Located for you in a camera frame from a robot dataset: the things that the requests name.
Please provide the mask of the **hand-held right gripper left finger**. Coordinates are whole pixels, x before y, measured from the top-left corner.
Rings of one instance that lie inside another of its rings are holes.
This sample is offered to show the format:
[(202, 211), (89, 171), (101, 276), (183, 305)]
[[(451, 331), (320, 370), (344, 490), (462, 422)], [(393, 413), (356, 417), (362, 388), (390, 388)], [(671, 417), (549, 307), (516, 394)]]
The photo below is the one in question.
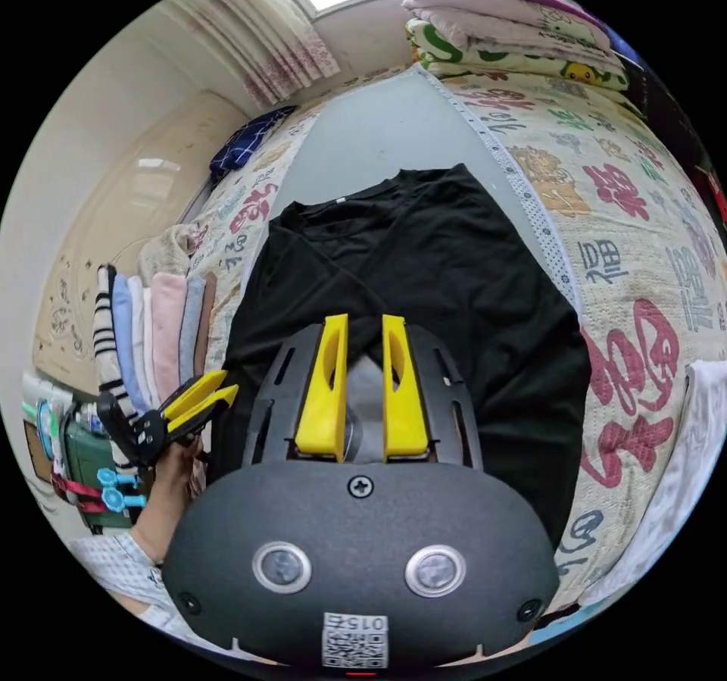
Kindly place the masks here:
[(326, 317), (295, 434), (303, 455), (342, 461), (345, 454), (348, 315)]

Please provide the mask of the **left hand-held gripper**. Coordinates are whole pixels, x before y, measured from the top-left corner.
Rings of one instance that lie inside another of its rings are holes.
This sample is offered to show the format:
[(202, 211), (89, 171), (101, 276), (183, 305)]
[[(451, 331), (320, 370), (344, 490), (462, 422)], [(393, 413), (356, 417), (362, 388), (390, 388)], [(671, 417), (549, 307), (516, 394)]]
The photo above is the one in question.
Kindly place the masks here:
[(220, 388), (226, 376), (226, 370), (194, 376), (158, 409), (135, 420), (124, 414), (119, 399), (111, 392), (102, 392), (96, 404), (97, 415), (127, 464), (153, 467), (171, 444), (188, 445), (188, 436), (198, 433), (218, 409), (232, 405), (239, 387), (232, 384)]

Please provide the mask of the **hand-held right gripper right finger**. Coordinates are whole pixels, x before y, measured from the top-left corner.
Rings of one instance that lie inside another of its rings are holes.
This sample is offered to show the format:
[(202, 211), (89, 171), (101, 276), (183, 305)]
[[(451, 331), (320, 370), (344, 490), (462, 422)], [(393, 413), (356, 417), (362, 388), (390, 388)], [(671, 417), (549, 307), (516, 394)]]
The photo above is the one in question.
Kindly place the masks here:
[(429, 450), (429, 435), (403, 317), (382, 316), (382, 356), (384, 461), (420, 458)]

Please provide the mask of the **person's left hand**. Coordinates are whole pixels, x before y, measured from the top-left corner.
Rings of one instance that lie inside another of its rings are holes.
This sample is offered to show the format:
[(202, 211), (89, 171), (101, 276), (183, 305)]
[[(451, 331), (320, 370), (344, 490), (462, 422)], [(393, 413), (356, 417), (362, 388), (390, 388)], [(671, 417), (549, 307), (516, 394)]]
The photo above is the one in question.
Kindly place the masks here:
[(179, 518), (192, 497), (190, 482), (195, 462), (203, 452), (200, 436), (192, 436), (187, 443), (172, 442), (157, 461), (154, 482), (148, 499), (153, 514)]

